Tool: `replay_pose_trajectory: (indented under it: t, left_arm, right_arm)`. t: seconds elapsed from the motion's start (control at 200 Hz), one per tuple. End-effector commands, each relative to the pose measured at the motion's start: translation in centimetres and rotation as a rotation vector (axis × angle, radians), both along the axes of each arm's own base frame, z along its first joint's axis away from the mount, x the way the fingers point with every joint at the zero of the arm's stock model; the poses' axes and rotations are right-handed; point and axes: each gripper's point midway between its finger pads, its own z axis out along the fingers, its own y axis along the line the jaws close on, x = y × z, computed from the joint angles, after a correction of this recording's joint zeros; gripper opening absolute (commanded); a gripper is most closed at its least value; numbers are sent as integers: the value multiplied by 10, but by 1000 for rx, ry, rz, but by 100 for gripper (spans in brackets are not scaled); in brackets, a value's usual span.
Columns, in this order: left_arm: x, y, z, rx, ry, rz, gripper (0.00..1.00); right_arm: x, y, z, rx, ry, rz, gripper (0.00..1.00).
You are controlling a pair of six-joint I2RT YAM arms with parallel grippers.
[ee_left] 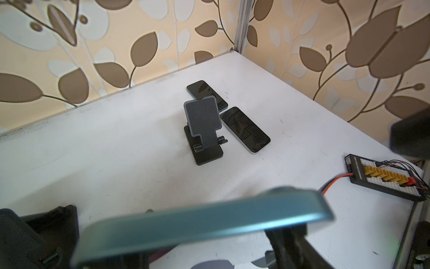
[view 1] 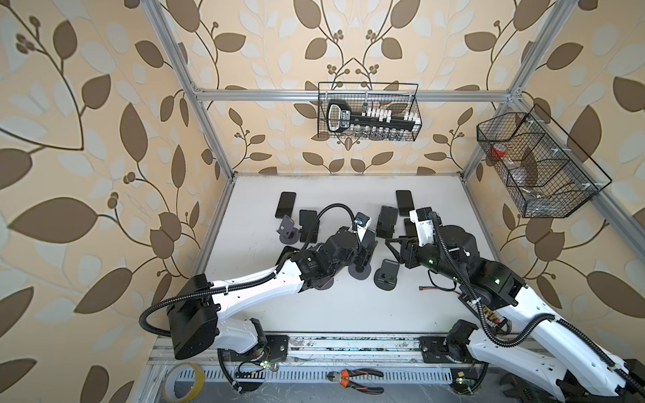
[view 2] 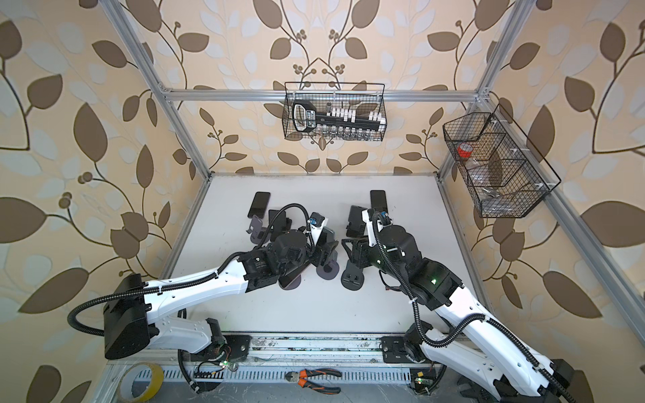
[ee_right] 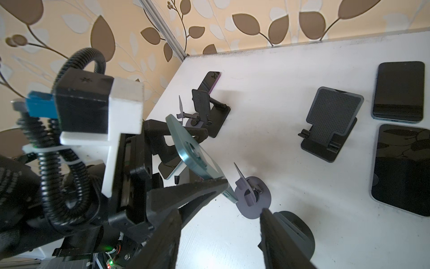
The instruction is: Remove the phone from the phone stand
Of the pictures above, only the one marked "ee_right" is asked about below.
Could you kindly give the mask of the purple edged phone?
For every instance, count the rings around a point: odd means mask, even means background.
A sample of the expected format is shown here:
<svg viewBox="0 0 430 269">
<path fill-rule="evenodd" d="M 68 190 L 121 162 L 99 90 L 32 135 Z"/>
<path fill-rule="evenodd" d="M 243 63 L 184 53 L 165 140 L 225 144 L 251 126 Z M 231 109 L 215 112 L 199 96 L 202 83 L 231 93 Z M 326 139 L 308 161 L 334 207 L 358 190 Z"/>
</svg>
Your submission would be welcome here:
<svg viewBox="0 0 430 269">
<path fill-rule="evenodd" d="M 217 84 L 220 76 L 221 73 L 218 71 L 209 71 L 199 85 L 198 90 L 206 91 L 208 94 L 210 94 Z"/>
</svg>

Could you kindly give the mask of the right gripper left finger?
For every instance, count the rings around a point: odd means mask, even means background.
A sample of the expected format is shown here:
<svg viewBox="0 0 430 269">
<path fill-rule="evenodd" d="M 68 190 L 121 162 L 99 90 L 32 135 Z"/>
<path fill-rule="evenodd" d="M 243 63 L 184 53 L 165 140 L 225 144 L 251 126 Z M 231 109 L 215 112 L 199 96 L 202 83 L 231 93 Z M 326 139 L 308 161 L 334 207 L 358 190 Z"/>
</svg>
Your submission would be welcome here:
<svg viewBox="0 0 430 269">
<path fill-rule="evenodd" d="M 172 210 L 152 238 L 131 262 L 128 269 L 174 269 L 178 258 L 182 219 L 179 210 Z"/>
</svg>

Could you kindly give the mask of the silver phone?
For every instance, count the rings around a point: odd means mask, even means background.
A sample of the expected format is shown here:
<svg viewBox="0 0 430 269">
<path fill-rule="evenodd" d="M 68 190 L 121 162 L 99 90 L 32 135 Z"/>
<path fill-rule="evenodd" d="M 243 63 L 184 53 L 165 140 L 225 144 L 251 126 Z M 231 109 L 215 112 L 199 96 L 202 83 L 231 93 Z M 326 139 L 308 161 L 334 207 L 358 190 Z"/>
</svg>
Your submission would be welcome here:
<svg viewBox="0 0 430 269">
<path fill-rule="evenodd" d="M 382 124 L 378 129 L 371 196 L 430 216 L 430 130 Z"/>
</svg>

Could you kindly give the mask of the green phone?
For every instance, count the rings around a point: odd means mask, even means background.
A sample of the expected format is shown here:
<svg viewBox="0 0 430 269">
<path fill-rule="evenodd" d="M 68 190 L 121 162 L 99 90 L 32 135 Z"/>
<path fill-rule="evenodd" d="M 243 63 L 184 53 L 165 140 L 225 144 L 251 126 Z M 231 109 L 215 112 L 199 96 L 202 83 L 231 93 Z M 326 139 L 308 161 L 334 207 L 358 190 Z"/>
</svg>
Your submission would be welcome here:
<svg viewBox="0 0 430 269">
<path fill-rule="evenodd" d="M 377 69 L 371 115 L 418 123 L 423 119 L 426 66 L 421 61 L 384 62 Z"/>
<path fill-rule="evenodd" d="M 185 165 L 204 181 L 226 179 L 220 166 L 172 115 L 166 117 L 176 151 Z"/>
</svg>

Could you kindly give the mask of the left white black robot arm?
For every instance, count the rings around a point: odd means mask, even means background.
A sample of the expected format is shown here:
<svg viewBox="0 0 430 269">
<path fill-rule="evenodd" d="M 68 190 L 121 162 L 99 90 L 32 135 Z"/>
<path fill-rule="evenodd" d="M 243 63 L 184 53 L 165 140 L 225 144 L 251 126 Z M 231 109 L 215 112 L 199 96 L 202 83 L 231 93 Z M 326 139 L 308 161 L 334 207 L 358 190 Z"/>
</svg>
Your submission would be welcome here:
<svg viewBox="0 0 430 269">
<path fill-rule="evenodd" d="M 201 154 L 205 129 L 143 119 L 142 83 L 73 54 L 51 93 L 14 100 L 23 154 L 1 157 L 1 258 L 55 241 L 101 267 L 174 267 L 183 227 L 229 183 Z"/>
</svg>

